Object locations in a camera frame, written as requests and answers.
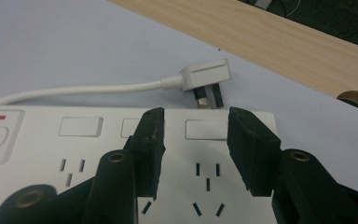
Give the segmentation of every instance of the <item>black object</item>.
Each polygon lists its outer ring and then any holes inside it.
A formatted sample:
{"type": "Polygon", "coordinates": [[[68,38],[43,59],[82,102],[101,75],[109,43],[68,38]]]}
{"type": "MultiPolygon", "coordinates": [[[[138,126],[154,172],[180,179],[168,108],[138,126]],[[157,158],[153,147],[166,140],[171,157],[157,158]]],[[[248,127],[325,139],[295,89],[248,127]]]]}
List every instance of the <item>black object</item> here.
{"type": "Polygon", "coordinates": [[[274,190],[278,223],[358,223],[358,192],[342,188],[308,152],[281,151],[280,142],[251,112],[230,108],[230,156],[253,196],[274,190]]]}
{"type": "Polygon", "coordinates": [[[213,92],[214,102],[216,103],[216,107],[222,108],[223,106],[225,106],[223,104],[223,97],[222,97],[222,92],[220,91],[219,83],[215,83],[212,85],[212,92],[213,92]]]}
{"type": "Polygon", "coordinates": [[[101,157],[95,177],[59,195],[47,185],[21,189],[0,206],[0,224],[138,223],[137,197],[157,197],[163,137],[164,109],[145,112],[124,149],[101,157]]]}

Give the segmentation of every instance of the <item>socket hole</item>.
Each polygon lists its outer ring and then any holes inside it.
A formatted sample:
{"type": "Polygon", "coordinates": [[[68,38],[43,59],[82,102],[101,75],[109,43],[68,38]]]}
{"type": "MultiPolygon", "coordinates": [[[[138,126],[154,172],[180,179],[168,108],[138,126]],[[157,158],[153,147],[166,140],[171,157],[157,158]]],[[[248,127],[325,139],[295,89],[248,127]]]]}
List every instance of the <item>socket hole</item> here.
{"type": "Polygon", "coordinates": [[[216,164],[216,176],[220,176],[220,164],[216,164]]]}
{"type": "Polygon", "coordinates": [[[80,173],[82,173],[83,170],[84,170],[84,163],[86,163],[85,160],[81,160],[81,161],[80,161],[80,168],[79,168],[79,172],[80,172],[80,173]]]}
{"type": "Polygon", "coordinates": [[[146,204],[144,210],[142,211],[142,213],[143,213],[144,215],[146,215],[146,212],[147,212],[147,210],[149,210],[150,205],[152,205],[152,203],[151,203],[151,202],[147,202],[147,204],[146,204]]]}
{"type": "Polygon", "coordinates": [[[65,164],[66,164],[66,159],[62,159],[61,161],[61,167],[60,167],[60,171],[63,172],[63,170],[65,169],[65,164]]]}
{"type": "Polygon", "coordinates": [[[70,187],[71,186],[71,182],[72,182],[72,174],[69,174],[68,177],[66,178],[66,187],[70,187]]]}
{"type": "Polygon", "coordinates": [[[196,175],[200,175],[200,164],[196,163],[196,175]]]}
{"type": "Polygon", "coordinates": [[[126,156],[121,153],[116,153],[109,157],[109,161],[111,162],[120,162],[120,161],[124,161],[125,159],[126,156]]]}
{"type": "Polygon", "coordinates": [[[294,151],[294,152],[290,153],[290,155],[292,156],[293,159],[295,159],[297,161],[308,161],[310,159],[310,157],[308,155],[306,155],[305,153],[302,153],[302,152],[298,152],[298,151],[294,151]]]}
{"type": "Polygon", "coordinates": [[[211,179],[206,178],[206,191],[211,191],[211,179]]]}
{"type": "Polygon", "coordinates": [[[216,213],[217,217],[220,217],[220,215],[222,215],[223,208],[225,208],[225,205],[221,203],[219,209],[217,209],[217,213],[216,213]]]}
{"type": "Polygon", "coordinates": [[[201,213],[201,211],[199,209],[199,206],[196,203],[193,203],[193,207],[194,207],[194,209],[196,209],[196,213],[200,217],[202,215],[202,213],[201,213]]]}
{"type": "Polygon", "coordinates": [[[19,208],[30,207],[42,200],[44,194],[45,193],[39,189],[28,191],[16,200],[16,206],[19,208]]]}

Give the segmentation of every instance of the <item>power socket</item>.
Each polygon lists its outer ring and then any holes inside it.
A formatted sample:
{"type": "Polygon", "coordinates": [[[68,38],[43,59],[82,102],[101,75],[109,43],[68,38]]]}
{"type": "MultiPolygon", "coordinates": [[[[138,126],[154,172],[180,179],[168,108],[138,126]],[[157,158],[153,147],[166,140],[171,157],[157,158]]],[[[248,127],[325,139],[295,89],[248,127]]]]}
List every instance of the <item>power socket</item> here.
{"type": "MultiPolygon", "coordinates": [[[[0,204],[26,186],[49,184],[61,193],[93,177],[101,156],[124,147],[146,110],[1,105],[7,135],[0,145],[0,204]]],[[[255,114],[276,132],[271,113],[255,114]]],[[[276,223],[271,199],[252,197],[229,157],[227,116],[165,110],[158,197],[138,199],[139,223],[276,223]]]]}

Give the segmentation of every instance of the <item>white table surface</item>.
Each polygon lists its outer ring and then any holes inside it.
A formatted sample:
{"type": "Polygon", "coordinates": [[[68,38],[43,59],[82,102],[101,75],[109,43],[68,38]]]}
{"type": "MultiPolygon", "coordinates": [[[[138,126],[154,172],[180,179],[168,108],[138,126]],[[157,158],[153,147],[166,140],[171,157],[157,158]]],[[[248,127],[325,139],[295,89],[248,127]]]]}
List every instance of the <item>white table surface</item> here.
{"type": "MultiPolygon", "coordinates": [[[[71,85],[130,84],[228,58],[226,108],[270,111],[282,148],[315,155],[358,190],[358,109],[104,0],[0,0],[0,97],[71,85]]],[[[194,108],[192,92],[49,97],[27,105],[194,108]]]]}

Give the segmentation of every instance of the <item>red indicator light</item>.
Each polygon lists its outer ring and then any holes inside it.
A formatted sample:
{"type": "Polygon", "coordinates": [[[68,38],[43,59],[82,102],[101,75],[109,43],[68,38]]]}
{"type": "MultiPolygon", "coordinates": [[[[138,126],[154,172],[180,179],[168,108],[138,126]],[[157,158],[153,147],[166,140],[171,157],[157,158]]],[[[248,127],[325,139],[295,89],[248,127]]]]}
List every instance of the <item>red indicator light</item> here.
{"type": "Polygon", "coordinates": [[[5,115],[0,115],[0,119],[6,119],[5,115]]]}

